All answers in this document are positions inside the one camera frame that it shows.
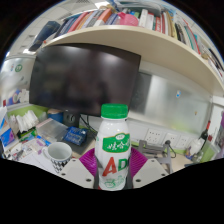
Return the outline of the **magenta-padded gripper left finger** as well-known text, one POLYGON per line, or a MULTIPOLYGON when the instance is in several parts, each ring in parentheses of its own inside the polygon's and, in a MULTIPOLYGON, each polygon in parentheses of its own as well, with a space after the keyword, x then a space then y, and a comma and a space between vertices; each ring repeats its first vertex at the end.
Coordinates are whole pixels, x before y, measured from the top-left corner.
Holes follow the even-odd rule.
POLYGON ((94 150, 89 150, 79 159, 72 158, 59 176, 78 186, 94 189, 98 184, 97 159, 94 150))

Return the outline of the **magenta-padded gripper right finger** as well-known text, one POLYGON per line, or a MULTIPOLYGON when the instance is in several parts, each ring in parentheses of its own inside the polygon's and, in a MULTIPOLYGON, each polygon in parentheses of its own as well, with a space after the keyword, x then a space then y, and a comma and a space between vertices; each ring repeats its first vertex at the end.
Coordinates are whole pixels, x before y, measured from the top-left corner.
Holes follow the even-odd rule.
POLYGON ((166 176, 168 172, 157 159, 147 159, 138 150, 131 149, 128 178, 132 182, 133 189, 141 188, 166 176))

